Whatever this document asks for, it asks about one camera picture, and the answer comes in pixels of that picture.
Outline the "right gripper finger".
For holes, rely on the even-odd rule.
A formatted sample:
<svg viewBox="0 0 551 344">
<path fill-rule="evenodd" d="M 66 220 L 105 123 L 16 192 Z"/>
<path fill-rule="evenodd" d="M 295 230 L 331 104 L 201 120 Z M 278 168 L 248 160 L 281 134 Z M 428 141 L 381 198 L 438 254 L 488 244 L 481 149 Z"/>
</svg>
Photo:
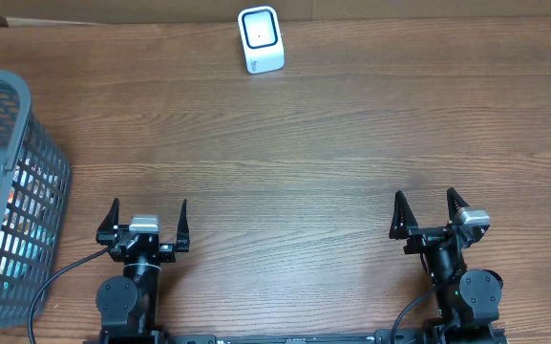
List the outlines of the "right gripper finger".
<svg viewBox="0 0 551 344">
<path fill-rule="evenodd" d="M 456 214 L 461 208 L 469 206 L 453 187 L 447 189 L 447 204 L 451 223 L 455 221 Z"/>
<path fill-rule="evenodd" d="M 408 201 L 401 190 L 394 195 L 394 211 L 389 238 L 394 240 L 409 239 L 419 230 L 418 223 L 411 211 Z"/>
</svg>

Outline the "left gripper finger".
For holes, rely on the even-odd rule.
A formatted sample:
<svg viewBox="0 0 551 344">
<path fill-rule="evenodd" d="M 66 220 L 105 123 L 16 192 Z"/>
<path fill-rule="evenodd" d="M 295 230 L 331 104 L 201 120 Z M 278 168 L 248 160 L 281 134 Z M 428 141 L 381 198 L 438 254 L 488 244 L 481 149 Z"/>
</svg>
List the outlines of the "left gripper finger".
<svg viewBox="0 0 551 344">
<path fill-rule="evenodd" d="M 189 233 L 189 224 L 187 220 L 187 200 L 184 199 L 181 209 L 180 217 L 177 227 L 177 244 L 189 244 L 190 243 L 190 233 Z"/>
<path fill-rule="evenodd" d="M 119 199 L 114 198 L 110 210 L 97 228 L 98 233 L 111 233 L 115 231 L 115 226 L 118 225 L 119 217 Z"/>
</svg>

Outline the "teal snack packet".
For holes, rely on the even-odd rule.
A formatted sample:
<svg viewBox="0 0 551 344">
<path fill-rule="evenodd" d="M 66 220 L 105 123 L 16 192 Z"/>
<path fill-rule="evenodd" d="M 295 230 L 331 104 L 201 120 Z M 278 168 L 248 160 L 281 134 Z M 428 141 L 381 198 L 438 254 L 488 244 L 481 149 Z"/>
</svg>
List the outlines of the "teal snack packet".
<svg viewBox="0 0 551 344">
<path fill-rule="evenodd" d="M 6 223 L 0 230 L 0 297 L 35 290 L 52 270 L 56 235 L 43 226 Z"/>
</svg>

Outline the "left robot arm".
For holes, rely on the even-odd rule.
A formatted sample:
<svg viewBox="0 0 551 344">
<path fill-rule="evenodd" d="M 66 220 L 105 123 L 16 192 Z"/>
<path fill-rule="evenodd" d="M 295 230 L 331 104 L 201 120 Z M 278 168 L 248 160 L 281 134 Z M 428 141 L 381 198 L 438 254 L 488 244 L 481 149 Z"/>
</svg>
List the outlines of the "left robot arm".
<svg viewBox="0 0 551 344">
<path fill-rule="evenodd" d="M 163 264 L 190 249 L 187 203 L 180 210 L 175 241 L 160 239 L 157 215 L 135 215 L 128 225 L 119 222 L 115 199 L 96 231 L 95 240 L 108 248 L 120 275 L 99 287 L 95 304 L 101 315 L 100 343 L 171 343 L 171 334 L 157 323 L 159 278 Z"/>
</svg>

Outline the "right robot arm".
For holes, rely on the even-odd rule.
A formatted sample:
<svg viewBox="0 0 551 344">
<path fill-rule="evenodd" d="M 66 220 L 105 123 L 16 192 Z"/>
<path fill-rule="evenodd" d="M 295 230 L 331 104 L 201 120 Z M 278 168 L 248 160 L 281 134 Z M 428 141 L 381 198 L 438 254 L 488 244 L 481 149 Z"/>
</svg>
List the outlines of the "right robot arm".
<svg viewBox="0 0 551 344">
<path fill-rule="evenodd" d="M 469 269 L 462 250 L 480 241 L 491 218 L 481 207 L 472 207 L 456 192 L 447 190 L 448 222 L 420 227 L 402 191 L 394 196 L 389 237 L 404 240 L 407 255 L 417 254 L 431 278 L 431 288 L 416 297 L 396 317 L 391 343 L 505 343 L 505 331 L 495 330 L 503 280 L 490 269 Z M 399 331 L 404 316 L 416 305 L 434 297 L 439 316 L 423 322 L 406 335 Z"/>
</svg>

